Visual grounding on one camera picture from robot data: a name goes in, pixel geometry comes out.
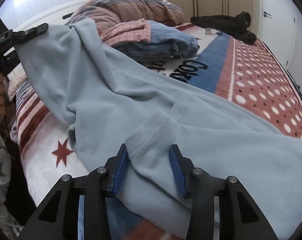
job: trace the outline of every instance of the bed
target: bed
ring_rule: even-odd
[[[78,0],[43,13],[19,29],[43,22],[64,24],[85,1]],[[145,67],[224,97],[272,123],[283,134],[302,139],[302,97],[262,41],[246,45],[225,33],[188,23],[176,28],[198,40],[200,49],[196,57],[151,62],[144,64]],[[16,95],[21,162],[30,195],[39,205],[62,175],[78,177],[88,171],[68,144],[68,127],[55,119],[31,84],[25,77],[21,78],[21,68],[17,67],[9,75],[10,87],[15,87],[11,96]],[[118,199],[109,199],[107,207],[112,239],[177,238],[130,212]],[[80,226],[79,239],[83,237],[81,230]]]

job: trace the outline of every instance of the white headboard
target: white headboard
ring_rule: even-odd
[[[56,6],[52,9],[44,11],[41,14],[31,18],[30,20],[26,21],[25,23],[21,24],[19,27],[14,29],[14,31],[26,31],[30,28],[37,27],[42,23],[48,24],[60,24],[63,25],[67,23],[69,18],[71,17],[72,13],[74,13],[83,3],[88,0],[74,0],[71,2],[67,2]],[[9,80],[14,77],[16,73],[18,73],[22,69],[21,63],[8,75]]]

